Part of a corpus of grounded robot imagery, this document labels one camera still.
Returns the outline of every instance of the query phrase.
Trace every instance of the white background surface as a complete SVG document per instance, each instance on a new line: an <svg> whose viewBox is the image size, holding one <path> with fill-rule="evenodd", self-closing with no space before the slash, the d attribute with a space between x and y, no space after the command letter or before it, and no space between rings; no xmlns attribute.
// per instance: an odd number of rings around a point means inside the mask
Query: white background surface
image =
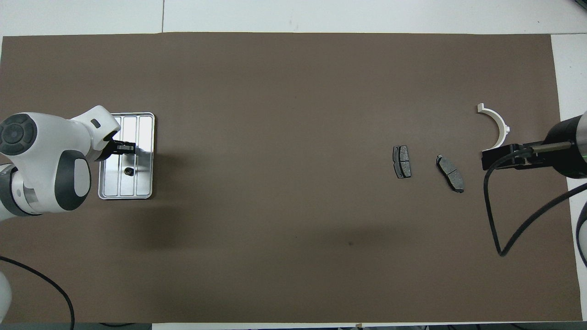
<svg viewBox="0 0 587 330"><path fill-rule="evenodd" d="M556 34L561 118L587 110L587 11L572 0L0 0L0 38L177 31ZM585 201L571 199L573 223ZM587 270L577 262L587 319Z"/></svg>

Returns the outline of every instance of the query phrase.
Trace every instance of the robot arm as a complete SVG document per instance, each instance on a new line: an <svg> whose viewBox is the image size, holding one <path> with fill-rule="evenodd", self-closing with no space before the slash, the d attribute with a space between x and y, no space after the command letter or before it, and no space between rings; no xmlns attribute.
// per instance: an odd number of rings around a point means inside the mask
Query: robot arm
<svg viewBox="0 0 587 330"><path fill-rule="evenodd" d="M78 208L90 190L88 161L103 160L117 147L134 153L134 144L112 140L120 130L102 106L64 119L19 113L0 123L0 221L14 216L58 213Z"/></svg>

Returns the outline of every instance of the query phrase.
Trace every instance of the brown table surface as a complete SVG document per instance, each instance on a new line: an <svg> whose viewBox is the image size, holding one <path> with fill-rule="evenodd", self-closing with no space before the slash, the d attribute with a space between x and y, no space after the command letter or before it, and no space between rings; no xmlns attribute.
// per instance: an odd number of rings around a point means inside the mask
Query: brown table surface
<svg viewBox="0 0 587 330"><path fill-rule="evenodd" d="M559 122L548 35L165 33L5 37L0 115L95 105L157 117L155 194L0 224L0 254L80 322L579 320L568 203L497 255L480 151ZM409 147L397 179L392 148ZM443 154L465 192L436 168ZM491 183L505 241L566 190ZM66 322L11 265L6 322Z"/></svg>

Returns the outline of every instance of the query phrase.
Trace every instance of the metal tray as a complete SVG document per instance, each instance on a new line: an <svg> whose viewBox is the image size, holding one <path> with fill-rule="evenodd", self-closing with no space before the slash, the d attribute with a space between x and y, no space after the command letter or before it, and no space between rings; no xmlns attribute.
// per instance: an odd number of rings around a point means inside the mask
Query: metal tray
<svg viewBox="0 0 587 330"><path fill-rule="evenodd" d="M108 157L100 162L98 196L103 200L147 199L153 193L155 115L150 112L113 113L120 124L115 140L136 143L136 154ZM134 175L124 170L130 167Z"/></svg>

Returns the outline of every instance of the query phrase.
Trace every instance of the white curved bracket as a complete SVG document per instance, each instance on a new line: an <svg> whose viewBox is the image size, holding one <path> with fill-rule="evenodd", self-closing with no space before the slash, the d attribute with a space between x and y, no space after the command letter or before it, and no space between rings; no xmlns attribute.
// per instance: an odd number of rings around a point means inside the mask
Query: white curved bracket
<svg viewBox="0 0 587 330"><path fill-rule="evenodd" d="M495 122L497 123L497 127L500 129L500 137L497 139L497 142L495 142L495 145L493 145L489 149L493 149L493 148L497 148L497 147L501 146L505 141L505 137L510 132L510 127L505 124L504 119L500 116L499 113L497 113L491 109L487 109L483 103L479 103L477 105L477 113L484 113L487 116L493 118L493 120L495 120Z"/></svg>

